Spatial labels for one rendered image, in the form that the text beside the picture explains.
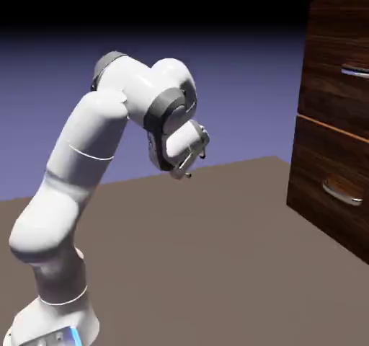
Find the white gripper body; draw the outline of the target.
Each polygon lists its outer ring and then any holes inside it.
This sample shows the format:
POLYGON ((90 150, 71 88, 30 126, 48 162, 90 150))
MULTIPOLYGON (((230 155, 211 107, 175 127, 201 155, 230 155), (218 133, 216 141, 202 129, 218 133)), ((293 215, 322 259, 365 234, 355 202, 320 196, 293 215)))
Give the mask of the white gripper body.
POLYGON ((199 153, 210 142, 210 136, 201 125, 183 125, 169 137, 171 177, 181 179, 193 165, 199 153))

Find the dark wood drawer front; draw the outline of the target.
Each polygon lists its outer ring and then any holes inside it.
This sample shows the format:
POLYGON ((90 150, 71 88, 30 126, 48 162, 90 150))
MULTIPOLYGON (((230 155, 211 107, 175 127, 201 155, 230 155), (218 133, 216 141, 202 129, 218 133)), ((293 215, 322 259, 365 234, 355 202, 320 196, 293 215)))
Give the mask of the dark wood drawer front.
POLYGON ((313 0, 298 113, 369 139, 369 79, 345 63, 369 68, 369 0, 313 0))
POLYGON ((369 265, 369 143, 297 117, 287 204, 369 265), (326 193, 321 183, 332 175, 361 187, 363 204, 326 193))

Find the dark wood cabinet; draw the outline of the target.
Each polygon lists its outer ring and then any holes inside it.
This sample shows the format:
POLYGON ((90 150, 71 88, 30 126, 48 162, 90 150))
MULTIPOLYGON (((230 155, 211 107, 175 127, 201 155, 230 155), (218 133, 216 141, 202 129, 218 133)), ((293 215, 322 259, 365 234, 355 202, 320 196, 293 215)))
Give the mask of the dark wood cabinet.
POLYGON ((369 264, 369 0, 311 2, 287 204, 369 264))

